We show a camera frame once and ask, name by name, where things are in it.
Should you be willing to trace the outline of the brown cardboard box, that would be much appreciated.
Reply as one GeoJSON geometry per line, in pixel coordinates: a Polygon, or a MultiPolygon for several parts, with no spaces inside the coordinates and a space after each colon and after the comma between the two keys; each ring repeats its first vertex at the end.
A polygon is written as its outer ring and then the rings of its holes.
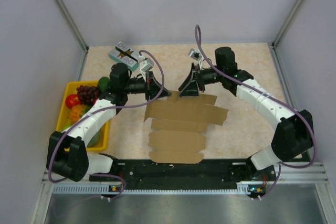
{"type": "Polygon", "coordinates": [[[166,100],[146,106],[144,119],[151,119],[148,146],[151,161],[160,164],[198,164],[204,159],[204,135],[210,124],[222,126],[228,110],[215,105],[217,96],[180,97],[172,91],[166,100]]]}

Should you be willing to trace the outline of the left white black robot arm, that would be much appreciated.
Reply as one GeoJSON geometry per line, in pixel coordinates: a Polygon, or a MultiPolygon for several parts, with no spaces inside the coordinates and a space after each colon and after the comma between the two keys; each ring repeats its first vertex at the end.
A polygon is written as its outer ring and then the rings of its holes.
{"type": "Polygon", "coordinates": [[[46,168],[51,182],[55,181],[52,174],[75,182],[95,174],[102,174],[107,180],[117,178],[119,168],[113,164],[115,158],[107,154],[89,155],[89,142],[110,119],[128,108],[126,103],[130,94],[144,94],[147,103],[171,95],[164,82],[158,82],[152,71],[141,78],[131,75],[126,64],[114,64],[106,91],[101,93],[91,109],[71,127],[62,132],[55,131],[50,136],[46,168]]]}

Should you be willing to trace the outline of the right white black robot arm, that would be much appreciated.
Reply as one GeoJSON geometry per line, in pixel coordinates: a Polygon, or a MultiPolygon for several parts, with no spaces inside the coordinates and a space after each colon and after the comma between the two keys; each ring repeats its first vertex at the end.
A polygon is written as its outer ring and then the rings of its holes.
{"type": "Polygon", "coordinates": [[[247,158],[245,174],[252,180],[264,174],[264,169],[287,164],[296,156],[315,147],[312,115],[296,111],[268,93],[247,71],[238,68],[235,54],[229,47],[215,50],[216,64],[204,68],[209,61],[199,50],[191,49],[189,57],[197,64],[191,65],[188,77],[179,87],[181,97],[196,97],[205,91],[207,84],[221,83],[223,88],[251,105],[275,130],[271,143],[247,158]]]}

